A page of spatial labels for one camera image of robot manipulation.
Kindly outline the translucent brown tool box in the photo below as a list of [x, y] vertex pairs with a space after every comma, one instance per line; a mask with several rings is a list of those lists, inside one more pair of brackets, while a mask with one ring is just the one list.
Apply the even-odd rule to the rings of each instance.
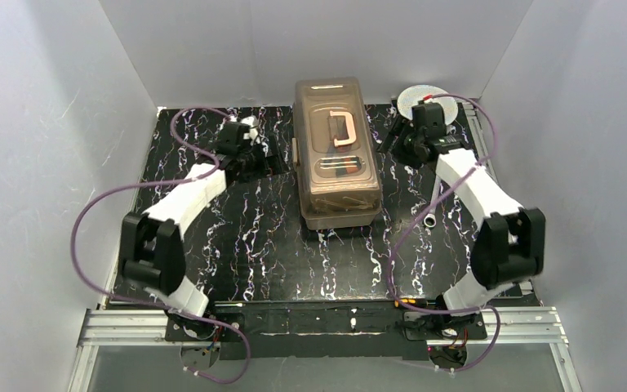
[[370, 225], [383, 191], [359, 81], [299, 81], [292, 109], [292, 162], [307, 228]]

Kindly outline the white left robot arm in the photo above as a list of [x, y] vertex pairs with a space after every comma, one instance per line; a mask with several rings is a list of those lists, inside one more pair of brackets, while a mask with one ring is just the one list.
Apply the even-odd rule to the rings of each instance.
[[201, 317], [208, 297], [186, 274], [184, 237], [191, 224], [217, 196], [243, 184], [284, 171], [273, 140], [262, 134], [254, 116], [224, 124], [209, 158], [192, 166], [184, 184], [141, 213], [122, 220], [118, 271], [132, 286], [165, 305]]

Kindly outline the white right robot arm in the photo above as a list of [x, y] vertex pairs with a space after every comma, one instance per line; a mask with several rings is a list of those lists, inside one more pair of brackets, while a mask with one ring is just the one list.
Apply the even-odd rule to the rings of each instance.
[[477, 313], [496, 295], [543, 272], [544, 213], [510, 197], [487, 172], [487, 160], [477, 159], [463, 140], [448, 133], [436, 96], [418, 100], [411, 108], [411, 119], [398, 120], [390, 136], [381, 151], [419, 166], [429, 165], [438, 179], [450, 185], [412, 225], [421, 224], [431, 209], [455, 195], [478, 226], [469, 253], [470, 270], [438, 298], [435, 314]]

